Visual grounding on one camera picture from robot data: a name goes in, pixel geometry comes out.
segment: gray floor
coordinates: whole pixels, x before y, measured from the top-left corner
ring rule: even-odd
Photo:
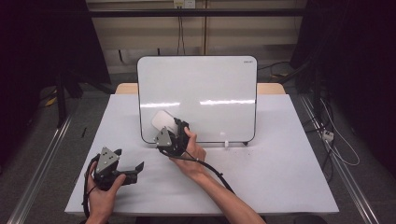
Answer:
[[[283,73],[283,71],[278,71],[277,67],[273,67],[273,73]],[[268,81],[270,79],[269,74],[269,69],[261,70],[259,72],[259,81]],[[112,79],[113,86],[117,86],[121,82],[134,82],[135,76],[128,74],[112,75]],[[309,120],[301,103],[300,95],[295,92],[295,88],[292,85],[292,82],[288,83],[285,86],[285,90],[290,95],[300,120],[302,122]],[[75,185],[75,179],[79,175],[82,164],[91,147],[109,98],[108,95],[90,86],[83,85],[83,89],[84,95],[81,99],[67,99],[69,108],[74,105],[77,106],[76,113],[35,196],[25,223],[53,223],[54,221],[57,223],[79,223],[82,220],[82,217],[67,215],[64,209]],[[396,211],[396,180],[376,161],[364,141],[353,134],[347,120],[343,117],[340,109],[337,108],[336,102],[332,103],[332,107],[337,129],[361,157],[361,164],[356,167],[349,167],[350,172],[354,175],[374,208],[379,223],[394,223],[394,220],[396,220],[394,212]],[[0,176],[0,223],[7,223],[50,144],[56,125],[56,105],[50,107],[40,106],[29,127],[29,134],[21,142],[20,150],[6,164],[3,174]],[[305,128],[309,130],[313,127],[306,126]],[[325,159],[326,151],[318,138],[318,134],[308,133],[307,137],[317,155],[318,161],[322,163]],[[335,144],[346,160],[355,160],[348,146],[337,135],[335,136]],[[329,174],[330,172],[331,166],[328,164],[325,173]],[[329,186],[340,208],[340,213],[323,215],[328,223],[365,223],[336,170],[334,170]],[[279,224],[292,223],[296,216],[269,216],[267,221],[268,223]],[[113,217],[110,222],[134,223],[134,218]]]

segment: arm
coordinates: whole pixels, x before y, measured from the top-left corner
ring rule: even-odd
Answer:
[[[92,178],[92,172],[96,167],[97,162],[94,162],[90,168],[90,174],[88,176],[87,192],[90,192],[90,217],[87,220],[87,224],[91,223],[107,223],[108,219],[113,213],[114,202],[116,200],[116,194],[122,183],[125,180],[125,175],[119,175],[114,181],[113,186],[108,191],[100,190],[96,187],[95,182]]]
[[[204,161],[206,152],[196,143],[197,135],[191,133],[188,128],[185,128],[184,131],[190,138],[187,151],[193,157]],[[183,161],[172,158],[170,160],[180,168],[184,175],[192,179],[209,195],[231,223],[265,223],[250,206],[219,184],[206,171],[203,165],[195,161]]]

